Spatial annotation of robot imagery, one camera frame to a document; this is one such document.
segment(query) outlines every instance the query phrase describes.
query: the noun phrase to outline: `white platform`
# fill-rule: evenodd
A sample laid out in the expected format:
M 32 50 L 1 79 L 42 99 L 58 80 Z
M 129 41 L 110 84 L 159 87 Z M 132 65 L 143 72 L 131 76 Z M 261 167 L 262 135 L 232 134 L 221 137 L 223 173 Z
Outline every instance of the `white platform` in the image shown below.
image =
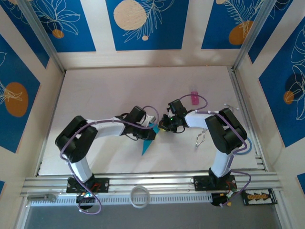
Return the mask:
M 221 67 L 103 68 L 68 70 L 46 145 L 40 175 L 69 174 L 59 158 L 55 138 L 77 115 L 86 119 L 112 118 L 130 112 L 135 106 L 152 105 L 162 116 L 167 104 L 195 87 L 209 105 L 206 110 L 220 110 L 224 103 L 239 107 L 231 80 Z M 183 105 L 195 109 L 191 98 Z M 234 114 L 243 124 L 240 111 Z M 195 148 L 201 129 L 186 129 L 183 134 L 160 131 L 146 153 L 143 141 L 125 136 L 105 137 L 93 142 L 87 159 L 94 173 L 141 173 L 161 171 L 208 170 L 213 164 L 216 147 L 209 133 L 206 141 Z M 232 168 L 257 168 L 255 150 L 235 157 Z

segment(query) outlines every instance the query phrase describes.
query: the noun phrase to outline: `gray floor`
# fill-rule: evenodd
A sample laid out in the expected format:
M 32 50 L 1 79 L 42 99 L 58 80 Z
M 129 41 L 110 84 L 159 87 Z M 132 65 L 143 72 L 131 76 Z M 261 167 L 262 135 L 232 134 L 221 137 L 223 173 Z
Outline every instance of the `gray floor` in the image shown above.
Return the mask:
M 88 216 L 74 206 L 31 207 L 26 229 L 278 229 L 271 205 L 244 206 L 241 199 L 223 209 L 211 204 L 151 204 L 104 206 Z

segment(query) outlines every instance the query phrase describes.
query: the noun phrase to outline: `white cable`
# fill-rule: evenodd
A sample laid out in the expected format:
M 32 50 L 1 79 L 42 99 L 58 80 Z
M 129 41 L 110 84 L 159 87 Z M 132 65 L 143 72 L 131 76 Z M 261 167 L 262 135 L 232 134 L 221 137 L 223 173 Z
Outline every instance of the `white cable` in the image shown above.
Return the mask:
M 133 200 L 132 200 L 135 191 L 138 190 L 138 189 L 143 190 L 143 191 L 146 193 L 146 195 L 147 195 L 147 200 L 146 200 L 146 202 L 145 202 L 144 204 L 141 204 L 141 205 L 135 204 L 135 203 L 133 202 Z M 130 197 L 129 197 L 129 198 L 130 198 L 131 204 L 132 204 L 135 208 L 144 208 L 144 207 L 146 207 L 146 206 L 151 202 L 151 195 L 149 194 L 148 189 L 145 188 L 145 187 L 143 187 L 143 186 L 140 186 L 140 185 L 137 185 L 137 186 L 135 186 L 135 187 L 132 189 L 132 191 L 130 192 Z

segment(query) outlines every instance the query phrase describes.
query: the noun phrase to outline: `blue paper triangle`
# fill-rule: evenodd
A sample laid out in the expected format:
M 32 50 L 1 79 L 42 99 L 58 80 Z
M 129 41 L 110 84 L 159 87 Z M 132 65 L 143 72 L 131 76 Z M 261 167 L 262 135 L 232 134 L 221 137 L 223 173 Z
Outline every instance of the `blue paper triangle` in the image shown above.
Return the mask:
M 153 128 L 153 130 L 156 132 L 156 135 L 157 135 L 157 133 L 160 131 L 160 129 L 158 128 L 158 126 L 155 126 L 155 127 Z M 151 140 L 144 140 L 144 142 L 143 142 L 142 156 L 143 156 L 143 154 L 145 154 L 146 150 L 148 149 L 148 147 L 150 146 L 150 144 L 151 144 L 152 142 L 153 142 L 153 141 L 151 141 Z

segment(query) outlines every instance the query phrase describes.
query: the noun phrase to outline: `pink eraser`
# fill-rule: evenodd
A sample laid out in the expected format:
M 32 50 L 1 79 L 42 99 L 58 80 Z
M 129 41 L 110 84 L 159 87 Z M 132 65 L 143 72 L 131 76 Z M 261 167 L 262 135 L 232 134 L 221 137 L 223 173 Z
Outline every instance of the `pink eraser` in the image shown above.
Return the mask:
M 191 92 L 191 99 L 193 105 L 198 105 L 199 104 L 198 92 Z

